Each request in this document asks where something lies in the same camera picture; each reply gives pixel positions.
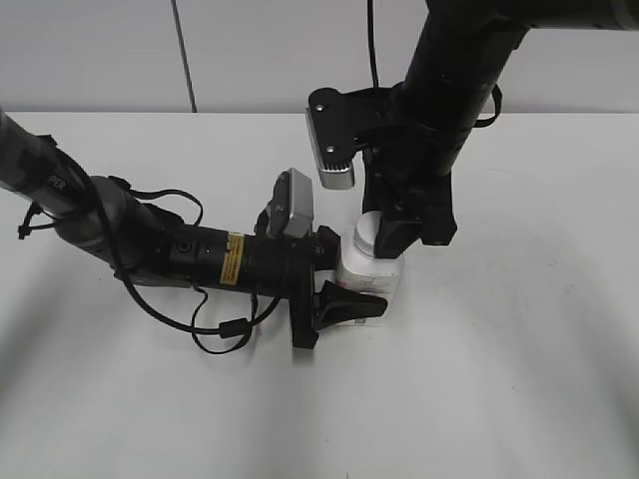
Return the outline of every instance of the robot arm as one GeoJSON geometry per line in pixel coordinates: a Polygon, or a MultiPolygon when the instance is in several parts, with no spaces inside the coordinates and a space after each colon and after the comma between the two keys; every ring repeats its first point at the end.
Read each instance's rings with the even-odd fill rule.
{"type": "MultiPolygon", "coordinates": [[[[272,305],[288,299],[293,346],[299,348],[315,347],[326,327],[386,309],[384,299],[330,281],[316,292],[314,273],[334,269],[339,236],[327,227],[313,231],[312,183],[295,169],[278,176],[254,236],[201,227],[201,217],[185,225],[179,216],[139,201],[162,192],[144,194],[121,179],[89,177],[51,137],[26,132],[0,111],[0,188],[30,200],[29,212],[34,206],[46,212],[62,240],[110,265],[142,309],[191,334],[240,337],[243,345],[265,314],[195,327],[155,311],[135,285],[234,290],[271,296],[272,305]]],[[[28,222],[19,232],[30,232],[28,222]]]]}
{"type": "Polygon", "coordinates": [[[322,184],[353,185],[363,153],[363,211],[381,211],[375,256],[457,230],[450,171],[512,52],[532,28],[639,30],[637,0],[429,0],[403,83],[313,92],[308,118],[322,184]]]}

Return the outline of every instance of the yellow warning label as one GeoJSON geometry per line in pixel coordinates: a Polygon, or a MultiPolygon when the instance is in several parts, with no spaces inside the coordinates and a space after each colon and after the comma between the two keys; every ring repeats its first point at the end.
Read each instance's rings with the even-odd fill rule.
{"type": "Polygon", "coordinates": [[[244,253],[244,235],[229,233],[227,253],[224,255],[224,265],[220,275],[220,284],[235,286],[240,277],[242,254],[244,253]]]}

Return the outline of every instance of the white table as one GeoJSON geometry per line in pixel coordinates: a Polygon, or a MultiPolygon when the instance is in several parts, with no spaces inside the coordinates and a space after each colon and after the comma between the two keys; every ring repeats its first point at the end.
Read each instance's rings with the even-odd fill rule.
{"type": "MultiPolygon", "coordinates": [[[[208,226],[250,232],[289,167],[314,179],[317,225],[357,217],[360,189],[320,188],[302,116],[14,118],[92,174],[189,190],[208,226]]],[[[473,134],[453,246],[414,246],[387,326],[312,355],[285,304],[247,349],[204,355],[104,264],[50,232],[17,241],[27,203],[1,192],[0,477],[636,478],[638,132],[505,115],[473,134]]],[[[200,299],[144,295],[184,321],[200,299]]],[[[215,292],[203,324],[248,311],[215,292]]]]}

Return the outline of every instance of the white bottle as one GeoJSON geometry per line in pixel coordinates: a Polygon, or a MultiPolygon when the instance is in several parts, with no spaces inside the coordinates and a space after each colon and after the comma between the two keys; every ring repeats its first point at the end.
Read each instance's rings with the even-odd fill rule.
{"type": "MultiPolygon", "coordinates": [[[[392,301],[401,273],[403,255],[397,259],[374,257],[374,242],[379,230],[381,212],[368,212],[359,218],[354,229],[341,237],[335,271],[335,282],[351,291],[372,294],[392,301]]],[[[369,317],[348,321],[346,325],[379,326],[385,317],[369,317]]]]}

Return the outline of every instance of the black cable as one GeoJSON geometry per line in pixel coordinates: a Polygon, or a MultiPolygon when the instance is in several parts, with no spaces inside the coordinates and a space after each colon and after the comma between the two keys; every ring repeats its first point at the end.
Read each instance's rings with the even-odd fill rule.
{"type": "Polygon", "coordinates": [[[131,278],[129,276],[129,272],[124,267],[124,263],[122,262],[122,257],[120,256],[120,250],[118,248],[118,243],[111,230],[111,223],[109,222],[109,217],[105,212],[104,205],[102,203],[102,199],[100,195],[91,181],[91,178],[87,175],[87,173],[82,169],[80,165],[76,163],[71,157],[69,157],[64,152],[59,151],[60,159],[67,165],[69,169],[71,169],[80,179],[82,185],[89,193],[92,203],[94,204],[96,214],[98,216],[98,220],[100,221],[100,226],[102,227],[103,234],[107,239],[107,244],[109,246],[109,250],[111,252],[111,257],[113,258],[113,266],[116,270],[116,273],[120,277],[120,281],[124,284],[127,292],[136,302],[136,304],[141,307],[147,314],[155,317],[160,322],[173,327],[174,329],[178,329],[184,332],[196,333],[201,335],[217,335],[220,334],[219,328],[203,328],[203,327],[194,327],[188,324],[182,324],[181,322],[170,319],[169,317],[161,314],[157,310],[155,310],[152,306],[150,306],[138,293],[131,278]]]}
{"type": "Polygon", "coordinates": [[[29,210],[27,210],[27,213],[24,216],[22,225],[18,227],[18,239],[23,240],[26,237],[28,237],[32,232],[37,232],[41,230],[50,230],[50,229],[56,228],[63,222],[73,220],[75,217],[78,217],[79,215],[84,215],[85,213],[86,213],[85,210],[80,209],[75,211],[74,213],[71,213],[68,216],[65,216],[64,218],[57,218],[51,215],[50,213],[47,213],[39,204],[34,202],[29,206],[29,210]],[[49,218],[51,222],[46,223],[44,225],[35,225],[32,227],[31,222],[33,221],[34,217],[37,217],[38,215],[44,215],[45,217],[49,218]]]}
{"type": "Polygon", "coordinates": [[[499,115],[501,115],[501,107],[503,104],[503,93],[499,88],[499,85],[495,85],[495,88],[492,89],[492,100],[495,102],[495,114],[491,118],[487,118],[486,120],[477,120],[475,122],[474,128],[487,128],[493,125],[499,115]]]}
{"type": "Polygon", "coordinates": [[[184,75],[187,78],[187,90],[189,91],[189,100],[191,101],[191,111],[198,113],[196,105],[196,94],[193,91],[193,82],[191,81],[191,69],[189,68],[189,59],[187,58],[187,49],[184,46],[184,35],[182,34],[182,22],[180,21],[180,12],[176,0],[171,0],[171,8],[173,9],[173,20],[176,23],[176,33],[178,34],[178,43],[180,44],[180,55],[182,56],[182,66],[184,67],[184,75]]]}
{"type": "Polygon", "coordinates": [[[375,23],[373,15],[373,0],[367,0],[366,20],[368,30],[368,61],[370,62],[370,75],[372,76],[372,87],[379,88],[379,75],[377,73],[377,58],[375,55],[375,23]]]}
{"type": "MultiPolygon", "coordinates": [[[[198,304],[198,307],[195,308],[195,310],[193,311],[193,314],[191,316],[191,328],[192,329],[197,329],[196,328],[196,317],[198,316],[198,313],[200,312],[200,309],[202,308],[202,306],[204,306],[205,303],[209,300],[209,294],[204,289],[202,289],[202,288],[200,288],[200,287],[198,287],[196,285],[193,285],[193,289],[195,291],[199,292],[200,294],[204,295],[204,297],[202,298],[202,301],[200,302],[200,304],[198,304]]],[[[253,335],[253,328],[250,327],[248,329],[247,333],[244,336],[242,336],[238,342],[236,342],[229,349],[225,349],[224,351],[213,351],[212,349],[208,349],[206,346],[203,345],[203,343],[198,338],[198,335],[195,334],[194,332],[191,333],[191,338],[193,339],[193,342],[197,345],[197,347],[199,349],[201,349],[203,352],[205,352],[206,354],[212,354],[212,355],[215,355],[215,356],[221,356],[222,354],[228,354],[229,352],[237,351],[241,347],[246,346],[249,343],[249,340],[251,339],[252,335],[253,335]]]]}
{"type": "MultiPolygon", "coordinates": [[[[205,289],[202,289],[195,284],[193,284],[193,289],[204,296],[200,304],[198,304],[198,306],[193,311],[193,315],[191,316],[191,327],[195,328],[196,317],[198,316],[200,309],[202,309],[202,306],[204,306],[205,303],[209,300],[209,294],[206,292],[205,289]]],[[[267,317],[269,317],[273,313],[273,311],[276,309],[276,307],[278,307],[278,304],[280,303],[281,300],[282,298],[280,296],[274,297],[271,303],[267,306],[267,308],[264,311],[262,311],[260,315],[257,315],[258,307],[259,307],[258,296],[253,292],[251,294],[251,322],[249,323],[249,329],[247,333],[244,336],[242,336],[242,338],[236,344],[231,346],[229,349],[226,349],[224,351],[213,351],[211,349],[208,349],[205,345],[203,345],[196,334],[191,333],[191,338],[193,339],[193,342],[197,345],[197,347],[207,354],[222,355],[222,354],[227,354],[229,352],[237,351],[238,349],[246,346],[249,343],[249,340],[251,339],[251,336],[253,334],[253,328],[257,326],[258,324],[260,324],[262,321],[264,321],[267,317]]]]}
{"type": "Polygon", "coordinates": [[[189,192],[185,192],[184,190],[176,190],[175,188],[159,190],[156,192],[140,192],[138,190],[133,190],[131,188],[131,184],[122,178],[109,176],[109,180],[114,182],[123,191],[127,192],[133,198],[137,198],[138,200],[145,200],[145,201],[157,200],[161,197],[167,197],[167,196],[186,198],[187,200],[195,203],[198,206],[198,208],[200,208],[200,212],[198,213],[198,217],[193,223],[193,226],[198,227],[200,223],[202,222],[202,218],[204,217],[204,206],[202,205],[202,202],[200,202],[200,200],[198,200],[196,197],[191,195],[189,192]]]}

